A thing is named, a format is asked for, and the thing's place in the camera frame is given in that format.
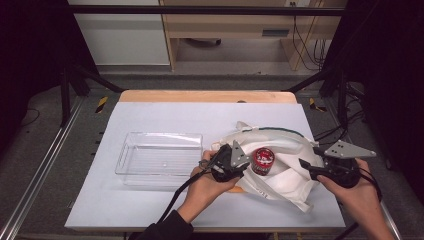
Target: black sleeve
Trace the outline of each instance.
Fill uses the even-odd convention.
[[[129,240],[186,240],[192,232],[193,226],[187,224],[180,214],[173,210],[163,222],[151,224],[142,233],[132,233]]]

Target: clear plastic container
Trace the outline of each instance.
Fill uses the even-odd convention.
[[[177,189],[202,157],[202,135],[128,133],[116,165],[124,184],[150,190]]]

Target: white tabletop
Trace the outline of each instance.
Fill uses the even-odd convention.
[[[233,133],[237,121],[283,127],[312,139],[303,108],[281,103],[119,102],[65,227],[81,231],[141,231],[157,222],[174,192],[145,191],[124,185],[115,174],[129,132],[200,133],[203,149]],[[185,198],[182,193],[174,207]],[[345,227],[335,197],[322,185],[309,195],[303,213],[289,201],[249,193],[224,193],[194,221],[195,231],[314,231]]]

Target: floor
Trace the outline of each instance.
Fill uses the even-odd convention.
[[[120,86],[131,89],[255,89],[281,90],[292,86],[315,70],[304,66],[298,71],[290,70],[287,59],[282,53],[278,41],[252,41],[223,39],[219,46],[209,42],[183,41],[178,55],[175,71],[164,68],[144,67],[132,69],[122,74],[122,70],[106,69],[104,76]],[[316,67],[306,60],[308,68]],[[16,239],[123,239],[122,233],[80,233],[63,227],[87,174],[98,144],[101,143],[108,117],[113,111],[119,94],[112,93],[94,82],[88,97],[75,97],[73,103],[80,104],[80,113],[74,119],[71,131],[63,141],[57,134],[61,117],[60,91],[53,88],[31,99],[28,113],[0,161],[0,226],[6,226],[9,220],[16,220],[16,232],[5,232]],[[296,94],[298,102],[304,107],[314,135],[338,125],[334,118],[335,101],[332,98],[321,99],[317,93],[320,83],[308,86]],[[102,113],[95,113],[99,99],[108,96]],[[310,98],[317,106],[326,107],[322,112],[311,108]],[[349,105],[349,115],[361,110],[357,101]],[[345,140],[358,146],[373,149],[379,157],[369,161],[372,172],[379,181],[384,194],[384,203],[396,229],[402,239],[424,239],[424,207],[414,197],[402,173],[389,171],[385,167],[383,156],[373,133],[362,115],[349,125]],[[340,132],[329,136],[333,141]],[[59,142],[57,152],[46,156],[53,142]],[[48,166],[47,172],[37,171],[40,165]],[[27,189],[34,175],[42,175],[37,188]],[[15,216],[15,208],[20,206],[22,216]],[[346,224],[352,220],[343,212]],[[303,239],[330,239],[338,233],[303,234]],[[296,233],[280,233],[279,239],[299,239]],[[365,239],[358,229],[346,239]]]

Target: white cloth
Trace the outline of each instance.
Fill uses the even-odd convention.
[[[307,198],[319,182],[311,180],[309,172],[300,166],[299,158],[312,166],[322,166],[322,159],[312,148],[316,143],[300,133],[283,128],[249,127],[243,122],[239,122],[237,128],[239,132],[222,138],[212,145],[212,149],[217,150],[227,143],[231,145],[236,140],[247,156],[261,147],[269,148],[275,155],[268,175],[257,175],[248,167],[237,186],[267,199],[289,200],[303,212],[309,212],[313,206],[307,202]]]

